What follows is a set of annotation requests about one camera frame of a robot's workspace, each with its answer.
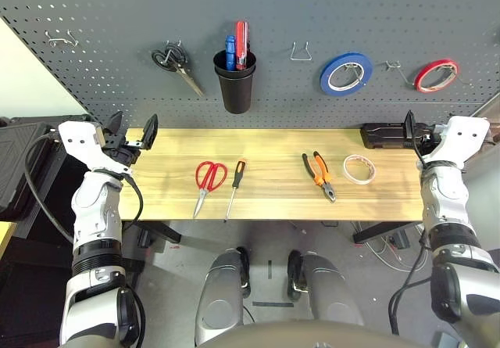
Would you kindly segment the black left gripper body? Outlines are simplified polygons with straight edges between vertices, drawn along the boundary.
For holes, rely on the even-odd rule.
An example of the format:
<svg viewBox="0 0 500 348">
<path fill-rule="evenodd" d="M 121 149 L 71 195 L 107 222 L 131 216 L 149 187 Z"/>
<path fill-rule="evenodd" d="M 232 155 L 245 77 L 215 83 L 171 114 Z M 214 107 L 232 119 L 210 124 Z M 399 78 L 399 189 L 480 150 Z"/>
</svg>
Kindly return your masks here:
<svg viewBox="0 0 500 348">
<path fill-rule="evenodd" d="M 141 155 L 143 141 L 127 141 L 124 134 L 112 133 L 109 129 L 103 130 L 105 144 L 102 147 L 104 154 L 124 166 L 135 164 Z"/>
</svg>

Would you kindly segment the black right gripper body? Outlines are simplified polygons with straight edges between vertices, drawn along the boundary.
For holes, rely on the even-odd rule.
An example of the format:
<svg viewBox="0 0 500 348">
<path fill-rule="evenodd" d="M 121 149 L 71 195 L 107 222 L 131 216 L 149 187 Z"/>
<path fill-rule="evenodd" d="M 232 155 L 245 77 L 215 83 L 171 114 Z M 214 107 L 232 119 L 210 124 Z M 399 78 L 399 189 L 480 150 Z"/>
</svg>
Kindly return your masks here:
<svg viewBox="0 0 500 348">
<path fill-rule="evenodd" d="M 438 146 L 436 126 L 428 124 L 415 124 L 412 130 L 418 149 L 435 149 Z"/>
</svg>

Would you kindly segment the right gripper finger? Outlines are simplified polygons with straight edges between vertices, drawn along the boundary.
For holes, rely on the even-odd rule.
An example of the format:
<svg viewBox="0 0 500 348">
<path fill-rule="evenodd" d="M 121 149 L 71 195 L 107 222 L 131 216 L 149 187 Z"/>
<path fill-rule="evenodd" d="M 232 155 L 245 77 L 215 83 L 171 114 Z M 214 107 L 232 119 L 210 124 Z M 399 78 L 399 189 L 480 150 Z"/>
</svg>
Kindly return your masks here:
<svg viewBox="0 0 500 348">
<path fill-rule="evenodd" d="M 414 114 L 408 111 L 404 121 L 404 145 L 414 145 Z"/>
</svg>

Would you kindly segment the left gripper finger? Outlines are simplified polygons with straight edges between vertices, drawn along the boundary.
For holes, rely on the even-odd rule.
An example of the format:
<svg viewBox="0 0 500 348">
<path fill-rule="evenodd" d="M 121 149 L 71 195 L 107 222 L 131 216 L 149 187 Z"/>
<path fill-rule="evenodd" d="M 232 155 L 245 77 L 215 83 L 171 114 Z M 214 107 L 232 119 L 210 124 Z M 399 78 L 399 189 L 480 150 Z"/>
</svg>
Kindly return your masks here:
<svg viewBox="0 0 500 348">
<path fill-rule="evenodd" d="M 159 128 L 158 116 L 153 114 L 143 128 L 143 136 L 141 138 L 141 148 L 151 149 L 155 141 Z"/>
<path fill-rule="evenodd" d="M 123 119 L 123 112 L 115 112 L 107 121 L 107 135 L 117 136 L 120 134 L 120 128 Z"/>
</svg>

